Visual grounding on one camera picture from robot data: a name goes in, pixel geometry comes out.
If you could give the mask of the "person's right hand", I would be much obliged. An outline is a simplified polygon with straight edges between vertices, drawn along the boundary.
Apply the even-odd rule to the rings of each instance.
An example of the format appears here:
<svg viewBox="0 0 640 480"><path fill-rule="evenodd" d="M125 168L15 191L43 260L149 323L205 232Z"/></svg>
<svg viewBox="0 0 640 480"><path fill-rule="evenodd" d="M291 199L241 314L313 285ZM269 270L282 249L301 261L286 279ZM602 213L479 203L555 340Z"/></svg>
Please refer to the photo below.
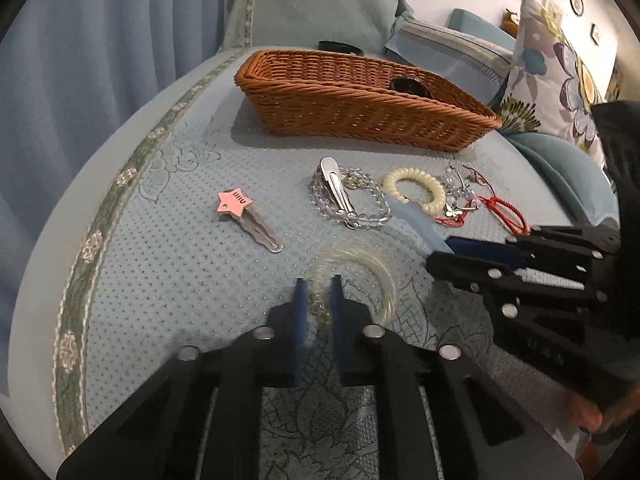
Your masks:
<svg viewBox="0 0 640 480"><path fill-rule="evenodd" d="M566 396L566 408L570 422L592 434L605 432L610 428L622 424L628 415L625 411L609 410L603 413L597 404L583 398L573 391Z"/></svg>

